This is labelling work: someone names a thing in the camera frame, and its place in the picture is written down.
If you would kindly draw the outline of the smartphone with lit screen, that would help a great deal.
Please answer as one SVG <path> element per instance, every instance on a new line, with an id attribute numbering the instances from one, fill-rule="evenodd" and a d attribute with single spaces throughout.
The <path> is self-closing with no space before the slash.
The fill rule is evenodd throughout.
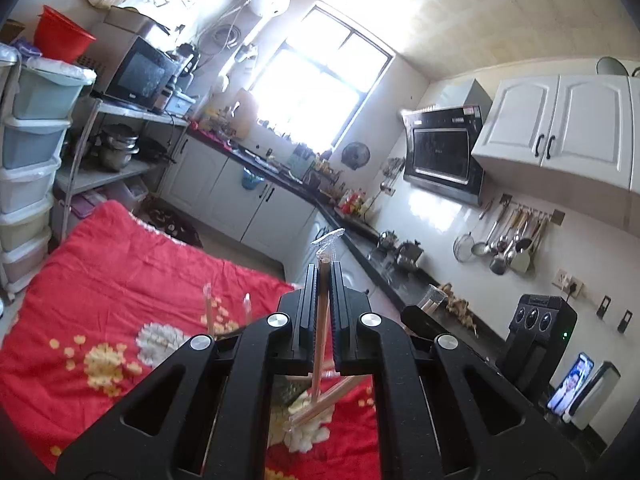
<path id="1" fill-rule="evenodd" d="M 559 387 L 550 396 L 546 405 L 547 410 L 556 416 L 562 416 L 585 385 L 593 367 L 593 360 L 584 352 L 580 352 Z"/>

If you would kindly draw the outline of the round wall exhaust fan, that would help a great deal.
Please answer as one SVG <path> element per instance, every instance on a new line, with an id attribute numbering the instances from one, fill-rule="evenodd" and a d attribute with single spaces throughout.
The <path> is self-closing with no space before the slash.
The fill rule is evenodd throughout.
<path id="1" fill-rule="evenodd" d="M 362 142 L 350 142 L 341 154 L 341 163 L 350 170 L 358 170 L 370 162 L 370 148 Z"/>

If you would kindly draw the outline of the black microwave oven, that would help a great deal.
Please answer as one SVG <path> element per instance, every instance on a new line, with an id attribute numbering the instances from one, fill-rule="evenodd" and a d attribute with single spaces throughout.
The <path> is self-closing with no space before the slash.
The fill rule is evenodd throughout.
<path id="1" fill-rule="evenodd" d="M 152 110 L 166 84 L 175 75 L 176 62 L 146 40 L 136 37 L 106 78 L 104 96 Z"/>

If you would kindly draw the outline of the red floral quilt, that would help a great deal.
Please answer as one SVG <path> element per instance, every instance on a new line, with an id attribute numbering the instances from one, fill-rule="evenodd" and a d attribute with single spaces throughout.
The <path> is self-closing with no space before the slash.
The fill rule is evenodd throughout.
<path id="1" fill-rule="evenodd" d="M 297 290 L 181 244 L 107 202 L 74 229 L 30 282 L 1 348 L 1 474 L 59 479 L 63 452 L 191 337 L 277 312 Z M 376 479 L 381 474 L 373 379 L 310 422 L 285 432 L 311 387 L 272 408 L 262 479 Z"/>

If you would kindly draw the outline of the pastel drawer tower left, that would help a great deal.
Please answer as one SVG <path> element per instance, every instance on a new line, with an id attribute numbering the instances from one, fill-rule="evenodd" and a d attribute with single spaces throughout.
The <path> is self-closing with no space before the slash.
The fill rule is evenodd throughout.
<path id="1" fill-rule="evenodd" d="M 22 68 L 21 55 L 14 47 L 0 44 L 1 119 L 12 113 Z"/>

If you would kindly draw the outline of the hanging ladles and utensils rack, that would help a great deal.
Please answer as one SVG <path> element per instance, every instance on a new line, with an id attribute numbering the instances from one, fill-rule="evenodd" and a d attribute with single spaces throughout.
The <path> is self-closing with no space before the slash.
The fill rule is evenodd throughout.
<path id="1" fill-rule="evenodd" d="M 525 275 L 533 270 L 547 230 L 562 226 L 564 219 L 562 210 L 535 208 L 504 193 L 488 200 L 472 226 L 454 240 L 452 253 L 458 263 L 486 259 L 496 275 Z"/>

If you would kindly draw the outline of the red plastic basin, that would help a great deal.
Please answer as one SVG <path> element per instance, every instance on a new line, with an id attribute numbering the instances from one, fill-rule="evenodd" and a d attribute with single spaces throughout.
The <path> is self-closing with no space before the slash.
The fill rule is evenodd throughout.
<path id="1" fill-rule="evenodd" d="M 84 28 L 50 6 L 44 6 L 34 32 L 34 45 L 44 58 L 73 64 L 96 41 Z"/>

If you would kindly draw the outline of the wrapped chopsticks on quilt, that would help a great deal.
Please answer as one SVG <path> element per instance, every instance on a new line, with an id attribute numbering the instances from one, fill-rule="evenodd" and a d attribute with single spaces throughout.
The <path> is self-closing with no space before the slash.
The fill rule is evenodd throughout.
<path id="1" fill-rule="evenodd" d="M 343 396 L 352 392 L 367 378 L 368 375 L 342 376 L 337 372 L 323 373 L 318 380 L 312 381 L 309 402 L 299 411 L 288 416 L 288 420 L 283 424 L 284 431 L 292 432 L 297 427 L 310 422 L 341 400 Z M 320 386 L 323 379 L 336 379 L 336 383 L 322 392 Z"/>

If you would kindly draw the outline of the stainless steel pots stack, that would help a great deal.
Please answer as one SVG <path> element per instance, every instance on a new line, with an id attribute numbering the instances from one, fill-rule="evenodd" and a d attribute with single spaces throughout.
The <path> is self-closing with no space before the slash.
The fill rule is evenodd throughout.
<path id="1" fill-rule="evenodd" d="M 111 124 L 102 128 L 99 159 L 101 165 L 110 171 L 123 170 L 139 153 L 139 135 L 124 124 Z"/>

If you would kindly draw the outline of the pastel drawer tower right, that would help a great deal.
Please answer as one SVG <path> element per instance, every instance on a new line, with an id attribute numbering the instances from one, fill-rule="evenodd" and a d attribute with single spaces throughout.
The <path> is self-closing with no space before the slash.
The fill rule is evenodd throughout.
<path id="1" fill-rule="evenodd" d="M 22 58 L 12 113 L 1 119 L 1 287 L 8 294 L 25 289 L 47 257 L 63 141 L 82 90 L 95 81 L 88 68 Z"/>

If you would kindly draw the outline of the pastel drawer tower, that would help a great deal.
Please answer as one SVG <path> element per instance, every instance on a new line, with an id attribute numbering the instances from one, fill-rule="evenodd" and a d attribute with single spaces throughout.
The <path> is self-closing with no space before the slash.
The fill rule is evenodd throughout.
<path id="1" fill-rule="evenodd" d="M 0 44 L 1 119 L 12 113 L 22 68 L 21 55 L 14 47 Z"/>
<path id="2" fill-rule="evenodd" d="M 12 113 L 1 119 L 1 287 L 8 294 L 25 289 L 47 257 L 63 141 L 82 90 L 95 81 L 88 68 L 22 58 Z"/>

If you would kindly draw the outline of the black perforated utensil basket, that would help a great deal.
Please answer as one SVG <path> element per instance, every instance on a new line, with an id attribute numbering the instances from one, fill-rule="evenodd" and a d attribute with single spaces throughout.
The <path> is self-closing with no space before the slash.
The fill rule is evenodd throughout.
<path id="1" fill-rule="evenodd" d="M 220 352 L 231 350 L 236 338 L 242 335 L 244 328 L 240 327 L 231 332 L 217 334 L 215 336 L 216 346 Z M 311 380 L 302 376 L 288 377 L 277 375 L 273 378 L 271 391 L 272 408 L 288 408 L 298 397 L 311 387 Z"/>

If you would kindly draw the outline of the chopsticks pair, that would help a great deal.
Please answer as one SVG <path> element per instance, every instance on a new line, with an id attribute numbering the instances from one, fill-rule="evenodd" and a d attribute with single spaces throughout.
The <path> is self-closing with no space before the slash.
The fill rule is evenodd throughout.
<path id="1" fill-rule="evenodd" d="M 207 331 L 210 336 L 215 337 L 215 313 L 213 303 L 212 284 L 207 283 L 203 286 L 203 296 L 205 302 L 205 316 Z"/>

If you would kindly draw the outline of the metal storage shelf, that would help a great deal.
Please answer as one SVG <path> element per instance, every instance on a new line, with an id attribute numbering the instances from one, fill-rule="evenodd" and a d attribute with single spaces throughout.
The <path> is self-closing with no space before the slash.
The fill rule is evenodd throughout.
<path id="1" fill-rule="evenodd" d="M 85 122 L 78 134 L 67 135 L 72 145 L 54 180 L 58 215 L 52 228 L 60 242 L 72 229 L 75 196 L 171 164 L 171 142 L 189 125 L 181 117 L 99 98 L 85 99 L 81 110 L 87 114 Z"/>

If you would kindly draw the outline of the bright kitchen window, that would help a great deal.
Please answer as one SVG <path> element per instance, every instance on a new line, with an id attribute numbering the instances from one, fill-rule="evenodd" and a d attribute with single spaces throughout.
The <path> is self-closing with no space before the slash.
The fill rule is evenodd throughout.
<path id="1" fill-rule="evenodd" d="M 314 6 L 250 87 L 258 120 L 317 153 L 332 150 L 390 62 L 355 26 Z"/>

